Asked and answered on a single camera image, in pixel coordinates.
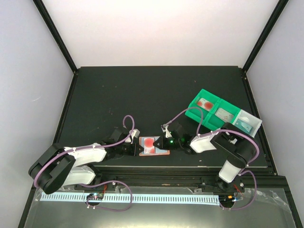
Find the pink leather card holder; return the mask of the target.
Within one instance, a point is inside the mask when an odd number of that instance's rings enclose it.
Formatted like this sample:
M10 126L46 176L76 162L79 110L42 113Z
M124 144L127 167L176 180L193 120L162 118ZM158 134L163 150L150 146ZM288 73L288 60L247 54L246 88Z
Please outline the pink leather card holder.
M170 155L169 150L162 150L153 145L159 139L159 136L147 136L140 137L139 144L143 147L143 152L139 153L139 156L161 156L161 155Z

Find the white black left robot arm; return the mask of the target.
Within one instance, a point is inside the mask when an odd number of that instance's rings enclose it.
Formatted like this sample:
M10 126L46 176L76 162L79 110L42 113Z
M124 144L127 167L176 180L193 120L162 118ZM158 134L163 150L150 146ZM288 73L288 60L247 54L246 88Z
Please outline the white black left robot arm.
M96 190L102 184L92 163L104 162L143 152L139 145L140 131L116 128L113 134L101 141L81 147L51 145L30 167L28 174L34 185L45 194L52 194L67 185L87 185Z

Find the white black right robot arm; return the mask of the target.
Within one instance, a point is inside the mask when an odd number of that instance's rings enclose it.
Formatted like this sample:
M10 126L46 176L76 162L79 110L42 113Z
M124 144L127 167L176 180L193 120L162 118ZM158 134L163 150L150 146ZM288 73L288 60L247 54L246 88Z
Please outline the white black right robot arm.
M220 191L228 191L233 180L243 174L243 170L260 153L256 140L231 123L205 134L191 135L180 124L163 127L164 133L154 142L161 150L181 149L187 154L201 154L206 151L220 151L227 158L219 171L216 186Z

